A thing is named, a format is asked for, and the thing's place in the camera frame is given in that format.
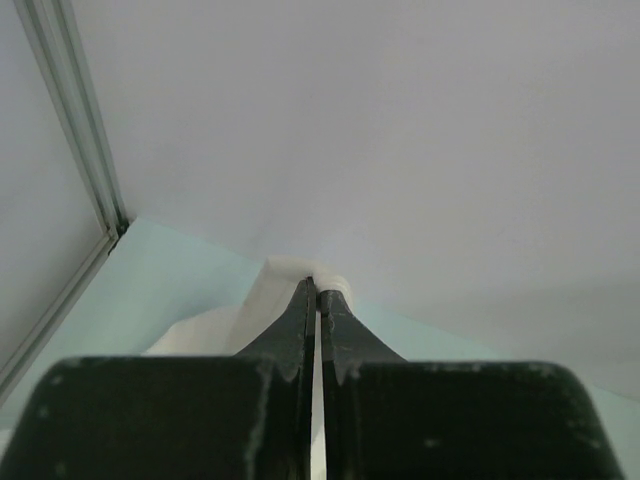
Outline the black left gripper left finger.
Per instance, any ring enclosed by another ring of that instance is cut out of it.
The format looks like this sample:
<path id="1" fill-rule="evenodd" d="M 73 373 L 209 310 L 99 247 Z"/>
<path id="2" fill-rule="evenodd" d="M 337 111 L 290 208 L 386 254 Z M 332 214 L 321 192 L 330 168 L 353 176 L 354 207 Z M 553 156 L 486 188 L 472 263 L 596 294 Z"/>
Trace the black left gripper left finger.
<path id="1" fill-rule="evenodd" d="M 75 357 L 39 380 L 5 479 L 307 479 L 316 288 L 232 356 Z"/>

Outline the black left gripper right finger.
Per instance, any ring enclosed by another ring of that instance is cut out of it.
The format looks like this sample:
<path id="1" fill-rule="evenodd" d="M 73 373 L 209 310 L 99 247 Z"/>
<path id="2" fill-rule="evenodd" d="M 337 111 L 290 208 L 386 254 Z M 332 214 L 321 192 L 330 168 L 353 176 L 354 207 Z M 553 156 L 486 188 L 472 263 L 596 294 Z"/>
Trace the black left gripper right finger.
<path id="1" fill-rule="evenodd" d="M 320 296 L 331 479 L 620 479 L 592 400 L 548 362 L 412 362 Z"/>

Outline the white t shirt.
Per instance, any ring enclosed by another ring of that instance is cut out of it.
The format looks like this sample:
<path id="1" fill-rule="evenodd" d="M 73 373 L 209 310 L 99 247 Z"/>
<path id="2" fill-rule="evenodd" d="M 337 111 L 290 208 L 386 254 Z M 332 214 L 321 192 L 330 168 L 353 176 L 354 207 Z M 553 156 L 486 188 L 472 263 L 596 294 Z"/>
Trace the white t shirt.
<path id="1" fill-rule="evenodd" d="M 307 277 L 318 292 L 338 291 L 349 307 L 353 305 L 351 286 L 334 269 L 299 257 L 269 256 L 240 306 L 214 308 L 176 322 L 144 354 L 235 354 L 284 313 L 298 283 Z"/>

